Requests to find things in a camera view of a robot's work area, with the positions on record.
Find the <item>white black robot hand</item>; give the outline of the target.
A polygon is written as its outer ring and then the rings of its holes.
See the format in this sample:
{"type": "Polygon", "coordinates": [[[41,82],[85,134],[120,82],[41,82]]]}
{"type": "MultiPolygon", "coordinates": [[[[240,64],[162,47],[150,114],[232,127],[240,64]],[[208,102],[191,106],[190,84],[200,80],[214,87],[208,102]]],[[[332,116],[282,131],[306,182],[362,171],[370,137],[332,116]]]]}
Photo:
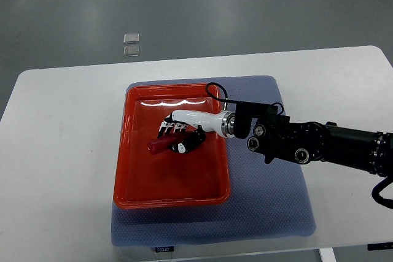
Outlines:
{"type": "Polygon", "coordinates": [[[187,137],[168,150],[180,154],[189,153],[199,147],[205,140],[207,133],[216,133],[223,138],[233,138],[233,112],[223,110],[218,114],[191,110],[175,110],[162,121],[158,136],[166,134],[187,133],[187,137]]]}

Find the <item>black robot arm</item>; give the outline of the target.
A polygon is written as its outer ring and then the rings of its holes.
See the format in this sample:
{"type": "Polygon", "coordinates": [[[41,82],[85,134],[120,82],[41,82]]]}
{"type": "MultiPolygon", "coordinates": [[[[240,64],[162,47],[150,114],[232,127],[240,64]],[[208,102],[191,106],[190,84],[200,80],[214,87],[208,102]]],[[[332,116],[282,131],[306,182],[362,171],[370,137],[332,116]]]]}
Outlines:
{"type": "Polygon", "coordinates": [[[274,159],[308,164],[327,161],[378,175],[383,180],[372,189],[378,204],[392,208],[381,192],[392,184],[392,134],[342,128],[315,121],[292,123],[280,103],[237,102],[233,131],[247,139],[250,151],[274,159]]]}

